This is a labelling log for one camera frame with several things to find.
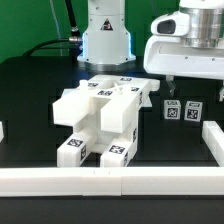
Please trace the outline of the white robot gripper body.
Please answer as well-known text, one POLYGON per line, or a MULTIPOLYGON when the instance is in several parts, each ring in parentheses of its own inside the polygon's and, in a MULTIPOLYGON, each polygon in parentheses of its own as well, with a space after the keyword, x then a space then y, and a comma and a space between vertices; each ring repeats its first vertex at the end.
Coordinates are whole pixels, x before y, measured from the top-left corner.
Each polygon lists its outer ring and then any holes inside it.
POLYGON ((147 73, 224 80, 224 10, 179 10, 151 24, 147 73))

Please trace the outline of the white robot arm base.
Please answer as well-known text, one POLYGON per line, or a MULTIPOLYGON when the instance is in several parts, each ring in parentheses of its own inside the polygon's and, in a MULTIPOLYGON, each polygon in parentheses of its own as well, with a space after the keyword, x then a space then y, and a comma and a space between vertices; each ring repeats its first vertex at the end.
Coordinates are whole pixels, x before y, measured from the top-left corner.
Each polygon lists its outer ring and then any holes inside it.
POLYGON ((82 35, 79 65, 95 71, 116 71, 136 60, 125 27, 125 0, 88 0, 88 27, 82 35))

